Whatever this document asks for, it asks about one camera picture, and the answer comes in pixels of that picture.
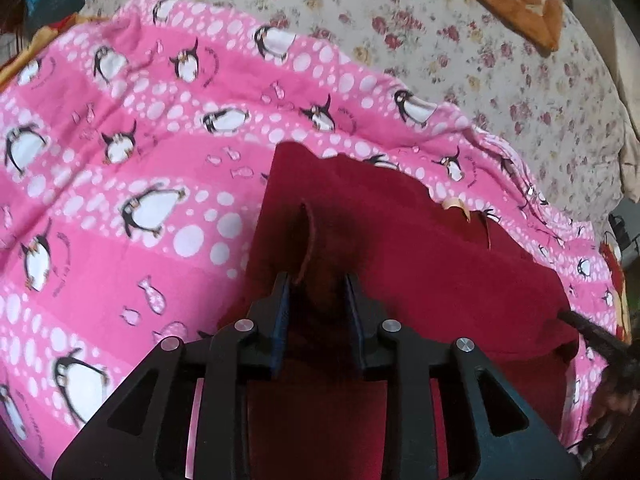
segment maroon garment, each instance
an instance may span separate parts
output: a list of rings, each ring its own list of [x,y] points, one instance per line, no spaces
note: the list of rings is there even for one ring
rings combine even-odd
[[[256,480],[378,480],[385,385],[351,377],[342,277],[355,272],[389,316],[422,336],[471,338],[557,433],[577,333],[560,279],[497,223],[444,210],[418,180],[345,155],[318,159],[278,145],[246,270],[239,318],[287,270],[296,301],[287,358],[274,383],[250,387]]]

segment metal screw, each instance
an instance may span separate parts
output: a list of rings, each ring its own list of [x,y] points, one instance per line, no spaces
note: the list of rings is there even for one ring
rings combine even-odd
[[[180,338],[175,336],[165,337],[160,343],[160,348],[165,352],[171,352],[180,346]]]
[[[463,352],[471,352],[476,347],[476,344],[468,337],[461,337],[456,341],[456,346]]]
[[[402,325],[400,324],[399,321],[396,321],[395,319],[385,319],[382,322],[382,328],[385,329],[387,332],[397,332],[402,328]]]
[[[240,319],[236,321],[234,328],[238,330],[238,332],[249,332],[249,330],[254,329],[254,322],[250,319]]]

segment red cloth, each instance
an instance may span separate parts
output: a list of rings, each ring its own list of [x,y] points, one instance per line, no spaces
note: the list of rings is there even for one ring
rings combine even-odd
[[[556,320],[568,300],[555,272],[492,220],[444,210],[399,171],[345,155],[318,159],[284,142],[238,306],[269,294],[280,270],[296,277],[305,299],[290,313],[280,379],[250,387],[256,480],[380,478],[385,385],[350,376],[339,301],[345,272],[356,272],[369,297],[422,336],[471,338],[559,431],[566,363],[554,350],[577,340]]]

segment floral bedsheet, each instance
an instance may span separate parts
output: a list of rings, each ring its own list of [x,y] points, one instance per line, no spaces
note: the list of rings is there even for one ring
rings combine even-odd
[[[126,1],[86,0],[83,13],[110,15]],[[421,98],[457,104],[522,154],[551,203],[596,233],[622,198],[625,110],[568,9],[560,49],[543,57],[476,0],[197,1],[330,40]]]

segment pink blanket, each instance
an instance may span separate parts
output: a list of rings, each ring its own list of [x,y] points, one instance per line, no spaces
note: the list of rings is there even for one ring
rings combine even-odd
[[[615,324],[591,225],[549,205],[508,144],[234,9],[131,0],[73,28],[0,96],[0,132],[0,413],[47,474],[155,343],[216,329],[284,139],[486,211],[558,272],[575,310]],[[574,362],[567,444],[603,368],[584,344]]]

